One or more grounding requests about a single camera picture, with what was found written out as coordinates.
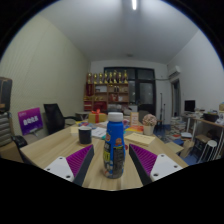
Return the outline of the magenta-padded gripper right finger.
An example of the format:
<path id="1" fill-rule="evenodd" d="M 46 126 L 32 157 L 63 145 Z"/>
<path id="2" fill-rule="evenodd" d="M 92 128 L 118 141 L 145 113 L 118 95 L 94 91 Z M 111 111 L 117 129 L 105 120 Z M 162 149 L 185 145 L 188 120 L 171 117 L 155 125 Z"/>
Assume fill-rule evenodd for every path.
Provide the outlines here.
<path id="1" fill-rule="evenodd" d="M 150 184 L 182 169 L 167 155 L 155 155 L 134 144 L 129 145 L 129 154 L 143 185 Z"/>

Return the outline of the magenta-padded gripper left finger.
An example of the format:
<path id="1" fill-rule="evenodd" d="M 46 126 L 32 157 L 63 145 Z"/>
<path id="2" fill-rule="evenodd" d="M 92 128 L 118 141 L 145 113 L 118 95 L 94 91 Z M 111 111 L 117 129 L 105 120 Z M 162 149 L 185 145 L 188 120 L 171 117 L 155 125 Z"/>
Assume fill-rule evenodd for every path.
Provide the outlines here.
<path id="1" fill-rule="evenodd" d="M 59 156 L 45 171 L 81 186 L 93 156 L 94 147 L 89 145 L 68 157 Z"/>

